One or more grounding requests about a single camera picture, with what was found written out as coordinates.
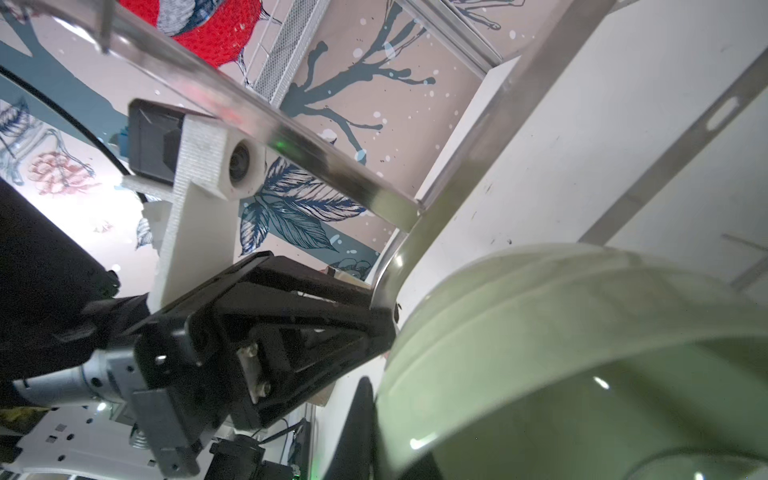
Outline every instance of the black cable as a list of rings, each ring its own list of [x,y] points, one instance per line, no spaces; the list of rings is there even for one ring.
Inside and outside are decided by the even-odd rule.
[[[282,420],[285,421],[286,426],[288,426],[288,421],[285,420],[285,419],[282,419]],[[290,427],[288,427],[287,429],[280,430],[278,433],[276,433],[276,434],[274,434],[274,435],[272,435],[270,437],[265,438],[264,440],[259,442],[259,445],[263,445],[265,443],[272,442],[274,439],[278,439],[281,436],[287,434],[288,432],[292,432],[293,430],[298,429],[300,426],[304,425],[305,422],[306,422],[306,419],[301,419],[298,422],[296,422],[293,425],[291,425]]]
[[[288,420],[283,419],[283,421],[286,423],[286,427],[288,427]],[[288,445],[288,432],[286,432],[286,439],[283,440],[283,449],[280,450],[280,460],[278,460],[278,463],[283,463],[283,455],[286,452],[286,445]]]
[[[37,88],[33,87],[31,84],[29,84],[26,80],[19,77],[17,74],[13,73],[12,71],[8,70],[7,68],[0,65],[0,74],[3,77],[6,77],[9,81],[13,82],[21,88],[22,90],[29,93],[31,96],[37,98],[43,105],[50,108],[57,114],[61,115],[62,118],[64,118],[66,121],[68,121],[77,131],[79,131],[84,137],[86,137],[104,156],[120,171],[123,175],[131,175],[131,172],[128,171],[128,169],[125,167],[125,165],[118,160],[118,158],[112,153],[112,151],[107,148],[104,143],[102,143],[96,135],[93,134],[90,130],[88,130],[85,125],[80,123],[77,118],[71,116],[64,108],[61,107],[61,105],[57,104],[55,101],[50,99],[49,96],[44,94],[43,92],[39,91]],[[145,204],[147,203],[147,198],[144,196],[144,194],[138,195],[139,200],[141,200],[141,203]]]

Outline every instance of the painted leaf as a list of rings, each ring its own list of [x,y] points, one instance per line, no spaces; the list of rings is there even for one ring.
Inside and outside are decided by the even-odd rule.
[[[357,217],[366,211],[362,205],[319,181],[298,187],[283,195],[283,199],[292,208],[326,222]]]
[[[0,111],[0,134],[6,137],[20,137],[30,126],[32,116],[24,98]]]
[[[136,226],[136,250],[144,245],[152,244],[152,230],[149,229],[149,221],[146,218],[141,218],[139,224]]]
[[[241,256],[253,253],[266,238],[270,231],[270,215],[264,205],[254,201],[243,208],[240,215],[240,245]]]
[[[325,222],[357,217],[365,211],[354,200],[282,157],[267,171],[263,191],[280,196],[294,210]]]
[[[302,248],[333,248],[323,226],[316,218],[289,207],[282,200],[270,204],[270,218],[275,231],[289,243]]]
[[[364,280],[368,275],[368,271],[371,270],[370,262],[365,260],[358,261],[353,258],[345,258],[344,260],[331,263],[329,266],[332,266],[337,270],[347,272],[349,275],[352,275],[355,278],[359,278],[361,280]]]
[[[313,181],[318,180],[286,159],[278,157],[266,171],[262,189],[274,194],[284,194]]]

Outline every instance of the stainless steel bar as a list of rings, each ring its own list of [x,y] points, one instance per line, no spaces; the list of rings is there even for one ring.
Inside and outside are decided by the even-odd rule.
[[[741,243],[742,245],[746,247],[753,248],[755,250],[759,250],[761,252],[767,252],[768,253],[768,247],[764,247],[763,245],[760,245],[759,243],[751,242],[749,240],[743,239],[741,237],[737,237],[736,235],[733,235],[732,233],[723,233],[720,235],[725,240],[730,240],[732,242]]]
[[[20,0],[20,5],[100,31],[100,0]],[[110,53],[167,85],[222,121],[239,128],[365,208],[410,231],[420,204],[399,192],[310,129],[207,65],[120,5],[115,6]]]
[[[372,306],[392,308],[414,266],[571,63],[615,0],[561,0],[462,140],[435,183],[427,206],[399,246],[382,258]]]
[[[605,245],[768,86],[768,48],[579,239]],[[713,116],[732,107],[717,124]]]
[[[768,255],[758,260],[757,263],[733,279],[730,285],[737,292],[743,292],[757,283],[766,273],[768,273]]]
[[[501,64],[501,55],[443,0],[404,0],[401,6],[424,22],[427,29],[480,78]]]
[[[112,17],[114,16],[114,3],[117,0],[101,1],[101,18],[96,42],[101,53],[109,52],[109,43],[112,36]]]

